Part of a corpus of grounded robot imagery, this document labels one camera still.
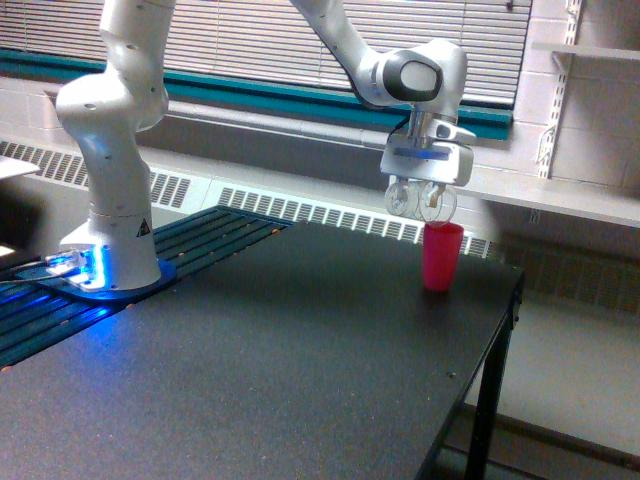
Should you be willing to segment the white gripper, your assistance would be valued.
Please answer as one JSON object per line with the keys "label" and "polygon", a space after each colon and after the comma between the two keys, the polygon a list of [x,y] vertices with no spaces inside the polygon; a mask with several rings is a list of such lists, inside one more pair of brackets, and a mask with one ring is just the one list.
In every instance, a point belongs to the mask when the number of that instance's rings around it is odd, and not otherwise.
{"label": "white gripper", "polygon": [[404,125],[389,135],[380,171],[396,176],[395,195],[408,195],[407,179],[431,182],[427,205],[437,206],[446,185],[465,186],[472,174],[476,135],[450,118],[412,112]]}

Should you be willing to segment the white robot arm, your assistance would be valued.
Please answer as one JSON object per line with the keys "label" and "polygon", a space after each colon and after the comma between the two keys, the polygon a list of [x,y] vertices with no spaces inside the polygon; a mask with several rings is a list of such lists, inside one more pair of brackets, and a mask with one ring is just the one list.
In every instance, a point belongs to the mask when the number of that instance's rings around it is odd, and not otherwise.
{"label": "white robot arm", "polygon": [[[468,58],[434,39],[385,53],[372,49],[339,1],[299,1],[297,10],[346,72],[369,107],[408,105],[406,132],[386,141],[380,169],[392,177],[387,211],[427,219],[449,186],[471,177],[474,135],[458,123]],[[80,148],[89,180],[87,221],[61,241],[70,258],[49,266],[78,290],[135,291],[162,276],[153,240],[150,170],[136,136],[168,108],[164,54],[171,1],[108,1],[100,21],[105,70],[64,85],[56,114]]]}

